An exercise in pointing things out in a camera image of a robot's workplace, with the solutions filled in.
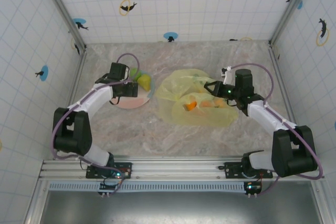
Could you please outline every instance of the wall tile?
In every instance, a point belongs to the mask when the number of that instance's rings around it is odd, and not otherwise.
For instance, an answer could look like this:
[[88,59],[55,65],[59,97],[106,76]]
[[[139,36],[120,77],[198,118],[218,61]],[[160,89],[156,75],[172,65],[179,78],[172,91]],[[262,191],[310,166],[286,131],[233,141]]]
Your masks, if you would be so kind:
[[[160,32],[156,34],[160,38],[163,37],[165,32],[171,29],[174,29],[178,34],[184,34],[184,26],[211,23],[215,25],[230,24],[230,26],[234,26],[232,29],[225,31],[227,39],[233,38],[236,35],[253,37],[253,39],[270,39],[277,26],[278,20],[288,6],[286,0],[129,0],[131,5],[133,3],[136,3],[136,5],[128,13],[125,13],[126,16],[121,16],[119,7],[122,1],[123,0],[63,0],[64,3],[67,3],[68,10],[73,18],[80,17],[87,21],[86,25],[89,27],[89,31],[80,30],[80,33],[86,38],[87,43],[93,42],[93,38],[95,41],[102,40],[104,42],[133,42],[137,36],[141,36],[138,35],[139,31],[144,30],[144,28],[155,27],[157,24],[161,24],[162,26],[169,25],[167,28],[158,28]],[[129,3],[125,0],[122,4],[125,7],[128,6]],[[181,17],[182,13],[188,13],[188,18]],[[191,14],[202,14],[204,18],[190,19]],[[146,19],[150,19],[149,16],[156,16],[156,20],[145,22]],[[122,28],[121,30],[123,30],[120,34],[121,38],[118,36],[109,36],[106,32],[97,33],[96,28],[100,27],[101,24],[93,22],[96,17],[103,17],[105,20],[114,17],[114,20],[117,21],[113,23],[113,26]],[[139,17],[139,19],[137,22],[130,22],[132,17]],[[137,28],[134,30],[137,34],[134,33],[133,29],[128,29],[130,32],[126,32],[124,29],[126,27]],[[202,38],[202,34],[205,33],[203,29],[199,30],[198,28],[194,28],[194,32],[197,33],[197,36],[193,34],[193,40],[198,37]],[[143,38],[145,38],[143,42],[158,40],[157,36],[141,36],[141,40],[143,40]],[[179,36],[178,41],[188,40],[188,38],[189,36]],[[217,40],[218,36],[211,36],[210,39]]]
[[[303,0],[303,7],[296,10],[292,16],[287,30],[290,33],[295,29],[292,24],[298,24],[300,35],[306,42],[297,54],[291,54],[291,47],[296,45],[297,40],[286,33],[281,35],[278,44],[282,61],[279,61],[282,74],[288,68],[286,62],[291,64],[297,58],[301,63],[304,80],[300,82],[302,75],[294,74],[291,78],[284,78],[287,91],[298,89],[302,95],[299,102],[294,95],[290,95],[290,103],[294,108],[294,116],[299,123],[304,123],[311,127],[313,131],[314,143],[318,156],[321,158],[324,174],[330,188],[335,188],[334,175],[336,171],[335,146],[336,146],[336,0]],[[320,19],[327,24],[324,38],[321,35],[322,24]],[[331,195],[336,197],[336,192],[332,190]]]
[[[77,67],[80,58],[70,48],[70,41],[71,34],[52,0],[0,0],[1,223],[23,222],[42,160],[49,157],[44,146],[50,139],[53,113],[66,105],[66,99],[50,104],[48,98],[48,114],[43,109],[50,86],[55,85],[63,97],[70,92],[64,77],[51,82],[53,75],[64,76],[64,70]],[[43,82],[35,72],[49,63],[50,74]],[[62,64],[67,70],[57,67]],[[70,83],[73,77],[68,75]]]

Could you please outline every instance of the marble floor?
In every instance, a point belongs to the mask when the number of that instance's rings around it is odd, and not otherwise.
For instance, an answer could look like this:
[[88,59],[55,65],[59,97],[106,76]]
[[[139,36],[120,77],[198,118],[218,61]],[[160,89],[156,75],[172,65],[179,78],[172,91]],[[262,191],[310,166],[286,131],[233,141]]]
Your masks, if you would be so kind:
[[[109,71],[111,63],[125,52],[139,58],[141,70],[152,75],[156,87],[177,69],[201,69],[211,78],[220,80],[222,67],[244,62],[262,64],[275,76],[267,41],[97,44],[88,46],[76,100],[87,93],[94,82]],[[130,56],[121,62],[136,67]],[[265,97],[270,90],[267,74],[257,67],[250,69],[255,92]],[[277,82],[269,103],[288,118]],[[228,156],[271,149],[272,137],[241,112],[239,118],[226,128],[181,126],[163,122],[155,114],[157,107],[155,97],[132,110],[106,103],[90,122],[93,142],[115,155],[131,156]]]

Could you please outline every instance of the cable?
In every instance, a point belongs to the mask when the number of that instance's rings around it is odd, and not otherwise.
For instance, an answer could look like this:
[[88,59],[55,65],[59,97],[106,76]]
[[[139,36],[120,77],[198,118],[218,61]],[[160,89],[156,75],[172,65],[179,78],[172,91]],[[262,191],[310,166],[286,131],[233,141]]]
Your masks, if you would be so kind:
[[83,167],[82,167],[82,160],[79,161],[79,165],[80,165],[80,168],[82,168],[82,170],[85,170],[85,169],[83,169]]
[[[269,91],[268,95],[266,96],[266,98],[264,99],[264,108],[270,113],[272,114],[277,120],[279,120],[284,126],[286,126],[299,140],[300,142],[305,146],[305,148],[309,151],[309,153],[312,155],[312,157],[315,159],[317,165],[318,165],[318,168],[319,168],[319,175],[316,176],[316,177],[311,177],[311,176],[307,176],[307,175],[303,175],[303,174],[297,174],[296,176],[299,176],[301,178],[307,178],[307,179],[311,179],[311,180],[318,180],[320,178],[323,177],[323,167],[322,167],[322,164],[321,164],[321,161],[320,159],[317,157],[317,155],[315,154],[315,152],[312,150],[312,148],[307,144],[307,142],[300,136],[299,133],[297,133],[294,129],[292,129],[289,124],[286,122],[286,120],[282,120],[281,117],[279,117],[275,112],[273,112],[271,109],[269,109],[266,105],[266,101],[267,99],[270,98],[270,96],[272,95],[273,93],[273,90],[274,90],[274,79],[273,79],[273,76],[272,74],[270,73],[270,71],[265,68],[263,65],[260,65],[260,64],[257,64],[257,63],[242,63],[242,64],[238,64],[236,66],[233,66],[231,67],[231,69],[234,69],[234,68],[239,68],[239,67],[242,67],[242,66],[256,66],[256,67],[260,67],[262,69],[264,69],[268,76],[270,77],[271,79],[271,90]],[[276,180],[274,181],[274,183],[269,187],[267,188],[265,191],[263,191],[262,193],[260,193],[259,195],[263,195],[265,194],[266,192],[270,191],[274,186],[275,184],[277,183],[277,181],[279,180],[280,176],[278,176],[276,178]]]
[[111,102],[111,100],[109,101],[109,103],[111,103],[112,105],[118,105],[119,102],[120,102],[120,97],[118,97],[117,103],[113,103],[113,102]]
[[275,185],[277,184],[278,180],[279,180],[280,176],[278,176],[275,181],[273,182],[272,185],[270,185],[265,191],[262,191],[260,194],[258,194],[258,196],[264,195],[266,193],[268,193],[272,188],[275,187]]
[[75,106],[73,106],[71,109],[69,109],[62,117],[61,119],[57,122],[57,124],[55,125],[55,128],[53,129],[52,131],[52,134],[51,134],[51,141],[50,141],[50,150],[51,150],[51,153],[53,154],[53,157],[54,158],[58,158],[58,159],[67,159],[67,158],[71,158],[71,157],[78,157],[81,161],[83,162],[86,162],[92,166],[95,166],[95,167],[98,167],[98,168],[103,168],[103,169],[109,169],[109,170],[113,170],[113,171],[116,171],[118,173],[121,174],[121,180],[119,182],[119,186],[111,193],[112,195],[115,194],[119,188],[121,188],[121,185],[124,181],[124,174],[119,171],[118,169],[116,168],[113,168],[113,167],[107,167],[107,166],[101,166],[101,165],[97,165],[97,164],[94,164],[94,163],[91,163],[89,161],[87,161],[84,157],[81,157],[77,154],[70,154],[70,155],[67,155],[67,156],[59,156],[57,155],[57,152],[55,151],[54,149],[54,142],[55,142],[55,136],[56,136],[56,132],[58,131],[59,127],[61,126],[61,124],[63,123],[63,121],[65,119],[68,118],[68,116],[70,115],[70,113],[72,111],[74,111],[76,108],[78,108],[79,106],[81,106],[86,100],[88,100],[97,90],[100,90],[102,88],[105,88],[105,87],[109,87],[109,86],[112,86],[112,85],[116,85],[116,84],[123,84],[125,82],[131,82],[132,81],[132,77],[135,77],[137,76],[138,72],[140,71],[140,63],[139,63],[139,60],[138,58],[134,55],[134,54],[131,54],[131,53],[124,53],[122,54],[121,56],[118,57],[117,59],[117,63],[119,62],[119,60],[126,56],[126,55],[130,55],[132,56],[135,60],[136,60],[136,64],[137,64],[137,68],[136,68],[136,72],[133,76],[129,77],[128,79],[124,80],[124,81],[117,81],[117,82],[110,82],[108,84],[104,84],[104,85],[101,85],[99,87],[97,87],[95,90],[92,90],[91,92],[89,92],[82,100],[80,100]]
[[[140,63],[139,63],[139,60],[138,58],[134,55],[134,54],[131,54],[131,53],[125,53],[125,54],[122,54],[121,56],[119,56],[119,58],[117,59],[117,63],[119,62],[119,60],[125,56],[125,55],[131,55],[135,58],[136,62],[137,62],[137,69],[136,69],[136,73],[131,76],[130,78],[134,77],[134,76],[137,76],[138,72],[140,71]],[[112,86],[112,85],[117,85],[117,84],[123,84],[125,82],[131,82],[132,79],[127,79],[127,80],[124,80],[124,81],[117,81],[117,82],[110,82],[108,84],[104,84],[104,85],[101,85],[99,87],[97,87],[95,90],[92,90],[91,92],[89,92],[82,100],[80,100],[75,106],[73,106],[71,109],[69,109],[62,117],[61,119],[57,122],[54,130],[52,131],[52,135],[51,135],[51,141],[50,141],[50,150],[51,150],[51,153],[53,154],[53,157],[54,158],[58,158],[58,159],[67,159],[67,158],[70,158],[70,157],[78,157],[77,154],[70,154],[70,155],[67,155],[67,156],[59,156],[57,155],[55,149],[54,149],[54,142],[55,142],[55,136],[56,136],[56,132],[58,131],[59,127],[61,126],[61,124],[63,123],[63,121],[70,115],[70,113],[72,111],[74,111],[76,108],[80,107],[86,100],[88,100],[97,90],[100,90],[102,88],[105,88],[105,87],[109,87],[109,86]]]

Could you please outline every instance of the black dolphin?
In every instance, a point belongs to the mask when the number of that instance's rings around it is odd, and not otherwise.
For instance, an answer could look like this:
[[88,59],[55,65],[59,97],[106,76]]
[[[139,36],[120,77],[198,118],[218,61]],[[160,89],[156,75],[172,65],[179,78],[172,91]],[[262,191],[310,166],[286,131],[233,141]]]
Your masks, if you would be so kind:
[[79,28],[83,28],[83,29],[85,29],[85,30],[89,30],[88,27],[83,27],[83,25],[82,25],[81,22],[76,22],[76,24],[77,24],[78,29],[79,29]]
[[322,20],[321,18],[320,18],[319,23],[322,23],[322,29],[321,29],[322,33],[321,33],[321,38],[323,38],[324,35],[326,34],[326,31],[327,31],[327,23],[326,23],[325,20]]
[[128,10],[128,5],[127,6],[120,6],[121,9],[125,10],[126,12],[129,12],[130,10],[133,10],[133,8],[135,7],[136,3],[133,2],[133,5],[130,6],[130,9]]

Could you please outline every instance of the yellow ring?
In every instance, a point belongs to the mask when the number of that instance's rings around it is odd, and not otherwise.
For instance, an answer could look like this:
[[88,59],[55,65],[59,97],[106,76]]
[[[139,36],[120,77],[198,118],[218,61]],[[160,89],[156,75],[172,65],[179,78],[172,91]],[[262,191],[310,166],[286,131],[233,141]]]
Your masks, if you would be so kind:
[[75,44],[74,38],[71,38],[70,45],[71,45],[71,48],[72,48],[73,50],[75,50],[75,47],[72,46],[72,45],[74,45],[74,44]]
[[[122,4],[124,3],[124,2],[126,2],[126,1],[128,1],[128,9],[127,9],[127,12],[125,13],[125,14],[122,14],[121,13],[121,6],[122,6]],[[120,4],[120,6],[119,6],[119,13],[120,13],[120,15],[121,16],[126,16],[127,14],[128,14],[128,12],[130,11],[130,8],[131,8],[131,1],[130,0],[123,0],[122,2],[121,2],[121,4]]]
[[327,35],[327,38],[326,38],[325,42],[323,42],[322,44],[319,44],[319,36],[320,36],[320,34],[322,33],[322,31],[320,30],[319,33],[317,34],[317,37],[316,37],[316,45],[317,45],[318,47],[322,47],[322,46],[324,46],[324,44],[327,43],[327,41],[328,41],[328,39],[329,39],[330,32],[329,32],[329,29],[326,28],[326,30],[327,30],[327,32],[328,32],[328,35]]

